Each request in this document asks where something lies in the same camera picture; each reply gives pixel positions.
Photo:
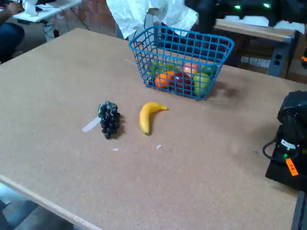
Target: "white desk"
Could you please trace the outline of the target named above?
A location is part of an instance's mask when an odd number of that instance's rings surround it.
[[[46,3],[45,5],[37,5],[42,11],[39,11],[36,16],[31,16],[25,12],[18,13],[13,16],[15,19],[21,19],[33,23],[40,22],[41,20],[45,19],[49,22],[49,18],[61,11],[64,11],[68,8],[74,7],[79,5],[82,0],[57,0],[55,2]],[[53,29],[51,30],[50,27],[44,27],[46,40],[51,40],[53,35]]]

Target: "brick wall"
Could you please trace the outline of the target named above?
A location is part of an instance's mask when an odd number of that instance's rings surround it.
[[[82,4],[72,8],[72,10],[91,30],[116,36],[116,23],[106,4],[106,0],[83,0]],[[64,17],[61,21],[66,20],[65,17],[72,23],[78,23],[79,21],[70,9],[60,13],[60,15]]]

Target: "yellow banana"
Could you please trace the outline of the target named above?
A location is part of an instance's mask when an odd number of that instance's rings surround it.
[[[157,102],[146,103],[140,112],[140,127],[143,133],[149,135],[150,132],[150,114],[160,111],[168,110],[167,106],[160,105]]]

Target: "orange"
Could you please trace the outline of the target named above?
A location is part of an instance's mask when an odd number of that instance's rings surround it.
[[[155,79],[154,84],[158,88],[164,88],[166,89],[170,81],[174,80],[174,74],[175,72],[170,70],[166,73],[160,73]]]

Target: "black grapes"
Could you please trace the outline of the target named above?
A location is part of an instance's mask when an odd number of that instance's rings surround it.
[[[110,139],[111,135],[116,133],[119,128],[120,113],[118,113],[117,105],[109,101],[100,104],[98,117],[101,118],[102,133],[104,133],[106,139]]]

